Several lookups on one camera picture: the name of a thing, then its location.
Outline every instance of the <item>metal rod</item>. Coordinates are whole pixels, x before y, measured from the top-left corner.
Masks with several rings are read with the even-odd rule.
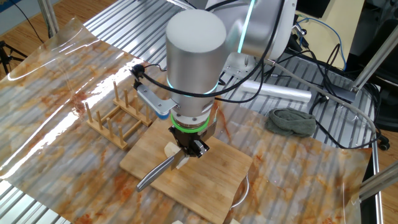
[[[373,58],[366,65],[357,79],[351,84],[351,91],[357,93],[370,79],[373,73],[379,68],[395,46],[398,44],[398,26],[392,31],[387,40],[381,45]]]
[[[50,0],[37,0],[40,10],[42,11],[44,22],[49,30],[49,37],[53,37],[59,30],[57,18],[55,17],[54,8]]]
[[[383,171],[365,180],[359,190],[359,199],[364,201],[398,181],[398,161]]]

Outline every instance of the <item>gray towel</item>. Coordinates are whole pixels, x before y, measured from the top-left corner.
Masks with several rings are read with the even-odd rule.
[[[310,137],[317,124],[315,116],[292,109],[273,109],[269,112],[266,129],[283,136]]]

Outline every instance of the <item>wooden floor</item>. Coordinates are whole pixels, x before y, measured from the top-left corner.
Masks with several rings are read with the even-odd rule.
[[[54,5],[54,11],[55,15],[57,15],[59,26],[62,28],[75,16],[82,22],[87,21],[115,1],[116,0],[61,0]],[[40,37],[46,41],[48,39],[47,28],[44,24],[42,15],[38,14],[30,21],[36,28]],[[41,44],[28,22],[23,22],[13,30],[0,36],[0,40],[5,40],[7,44],[17,48],[26,55],[31,54]],[[4,70],[0,67],[0,78],[4,76]],[[381,170],[398,160],[398,133],[384,131],[383,134],[390,139],[391,148],[387,152],[379,150]],[[398,184],[394,184],[382,192],[382,201],[384,223],[396,224],[398,220]]]

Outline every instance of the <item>knife handle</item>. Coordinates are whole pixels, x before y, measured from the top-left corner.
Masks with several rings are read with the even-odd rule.
[[[157,167],[153,168],[138,184],[136,187],[137,192],[144,190],[148,187],[156,178],[163,174],[167,168],[169,168],[174,160],[174,156],[170,156]]]

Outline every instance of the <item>clear plastic wrap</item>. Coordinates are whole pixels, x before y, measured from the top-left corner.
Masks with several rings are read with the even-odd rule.
[[[92,113],[115,107],[113,81],[119,97],[124,89],[133,92],[129,68],[137,63],[145,62],[98,40],[76,19],[69,22],[0,82],[0,178],[76,224],[206,223],[151,187],[135,192],[138,180],[119,168],[126,151],[86,124],[85,103]],[[156,67],[147,73],[165,81]],[[142,102],[139,107],[145,113]],[[215,137],[254,158],[249,195],[225,223],[360,223],[358,190],[370,149],[272,134],[264,130],[265,117],[239,105],[215,111]],[[115,134],[137,122],[124,112],[111,120]],[[145,130],[125,139],[127,149]],[[236,199],[242,192],[244,184]]]

